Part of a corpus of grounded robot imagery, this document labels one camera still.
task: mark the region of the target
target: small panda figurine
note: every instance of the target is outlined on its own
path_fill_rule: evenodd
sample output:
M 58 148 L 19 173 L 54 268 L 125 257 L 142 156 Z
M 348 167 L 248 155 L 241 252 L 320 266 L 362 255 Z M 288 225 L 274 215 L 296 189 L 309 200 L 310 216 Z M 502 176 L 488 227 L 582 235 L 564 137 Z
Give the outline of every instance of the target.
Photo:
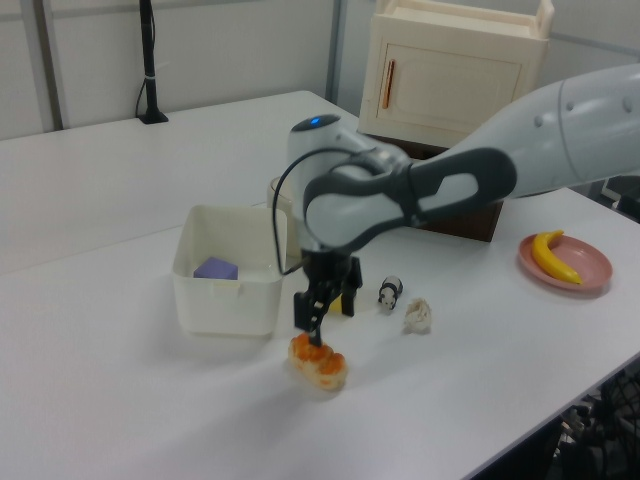
M 396 308 L 396 301 L 402 293 L 402 282 L 396 276 L 390 275 L 384 279 L 378 292 L 378 303 L 381 303 L 389 311 Z

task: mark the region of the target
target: toy banana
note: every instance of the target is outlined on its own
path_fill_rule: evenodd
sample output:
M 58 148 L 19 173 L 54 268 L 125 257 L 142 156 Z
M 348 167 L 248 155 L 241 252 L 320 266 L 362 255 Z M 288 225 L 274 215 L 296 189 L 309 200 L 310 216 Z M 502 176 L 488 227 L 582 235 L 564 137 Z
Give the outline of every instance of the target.
M 533 259 L 542 270 L 553 278 L 581 285 L 582 278 L 580 278 L 578 272 L 556 257 L 549 248 L 549 244 L 563 234 L 562 230 L 556 230 L 555 232 L 542 232 L 536 235 L 531 247 Z

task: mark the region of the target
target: cream cabinet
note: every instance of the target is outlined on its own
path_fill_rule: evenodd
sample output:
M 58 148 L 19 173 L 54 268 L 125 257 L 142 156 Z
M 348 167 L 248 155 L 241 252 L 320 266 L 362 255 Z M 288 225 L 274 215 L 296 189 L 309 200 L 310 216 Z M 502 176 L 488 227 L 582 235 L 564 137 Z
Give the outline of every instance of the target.
M 376 8 L 361 132 L 448 148 L 535 88 L 551 0 L 536 16 L 426 0 Z

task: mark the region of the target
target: toy bread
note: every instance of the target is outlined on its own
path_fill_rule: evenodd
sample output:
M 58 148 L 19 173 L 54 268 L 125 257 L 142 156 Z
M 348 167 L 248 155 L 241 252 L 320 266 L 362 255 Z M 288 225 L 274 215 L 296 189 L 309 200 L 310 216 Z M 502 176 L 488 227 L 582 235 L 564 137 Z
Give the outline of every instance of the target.
M 291 340 L 289 361 L 307 380 L 323 390 L 342 387 L 349 371 L 342 355 L 334 353 L 325 343 L 321 347 L 310 344 L 306 332 Z

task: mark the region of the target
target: white wall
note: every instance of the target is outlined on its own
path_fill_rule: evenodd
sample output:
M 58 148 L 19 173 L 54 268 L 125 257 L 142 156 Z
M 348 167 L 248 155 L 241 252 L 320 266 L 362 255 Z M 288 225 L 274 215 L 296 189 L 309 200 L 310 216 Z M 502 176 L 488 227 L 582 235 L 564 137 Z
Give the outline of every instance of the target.
M 0 140 L 53 128 L 35 17 L 28 8 L 20 0 L 0 2 Z
M 333 0 L 154 0 L 165 113 L 310 90 L 324 96 Z M 65 127 L 132 118 L 144 78 L 137 0 L 49 0 Z
M 447 0 L 448 3 L 535 14 L 539 0 Z M 334 101 L 358 115 L 375 0 L 343 0 Z M 640 61 L 638 0 L 554 0 L 551 49 L 539 85 Z

